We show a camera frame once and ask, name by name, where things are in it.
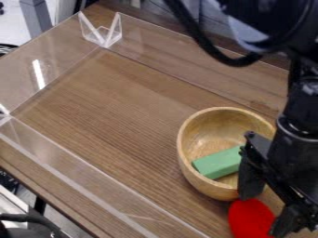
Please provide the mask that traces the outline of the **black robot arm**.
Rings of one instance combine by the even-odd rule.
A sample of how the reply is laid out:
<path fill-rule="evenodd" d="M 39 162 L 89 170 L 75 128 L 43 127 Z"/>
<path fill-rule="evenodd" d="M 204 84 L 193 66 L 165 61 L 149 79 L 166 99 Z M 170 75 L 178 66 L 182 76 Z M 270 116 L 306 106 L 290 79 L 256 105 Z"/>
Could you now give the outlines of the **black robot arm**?
<path fill-rule="evenodd" d="M 288 102 L 274 137 L 245 134 L 238 170 L 238 197 L 257 197 L 272 188 L 285 203 L 269 234 L 285 238 L 318 230 L 318 0 L 213 0 L 249 53 L 228 57 L 216 47 L 181 0 L 165 0 L 174 17 L 202 50 L 233 67 L 282 52 L 292 59 Z"/>

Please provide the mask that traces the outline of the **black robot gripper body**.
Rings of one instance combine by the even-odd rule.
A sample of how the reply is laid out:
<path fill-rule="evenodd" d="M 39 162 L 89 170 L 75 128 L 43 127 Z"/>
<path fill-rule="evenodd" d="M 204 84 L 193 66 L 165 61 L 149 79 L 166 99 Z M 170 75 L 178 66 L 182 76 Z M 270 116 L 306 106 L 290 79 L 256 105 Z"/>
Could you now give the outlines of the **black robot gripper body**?
<path fill-rule="evenodd" d="M 274 139 L 254 131 L 245 138 L 241 158 L 248 157 L 285 206 L 318 206 L 318 131 L 298 129 L 281 115 Z"/>

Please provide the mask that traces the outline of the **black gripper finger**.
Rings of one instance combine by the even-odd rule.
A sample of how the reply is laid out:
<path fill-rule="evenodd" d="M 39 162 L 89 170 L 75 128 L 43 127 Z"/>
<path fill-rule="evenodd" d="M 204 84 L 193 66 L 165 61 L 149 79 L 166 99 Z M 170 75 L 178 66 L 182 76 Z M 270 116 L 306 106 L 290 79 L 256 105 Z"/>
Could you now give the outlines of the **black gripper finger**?
<path fill-rule="evenodd" d="M 250 164 L 248 157 L 241 160 L 238 168 L 238 197 L 242 201 L 260 196 L 265 190 L 266 183 L 256 167 Z"/>
<path fill-rule="evenodd" d="M 285 238 L 290 233 L 304 229 L 318 230 L 318 206 L 286 205 L 281 215 L 274 220 L 270 235 L 274 238 Z"/>

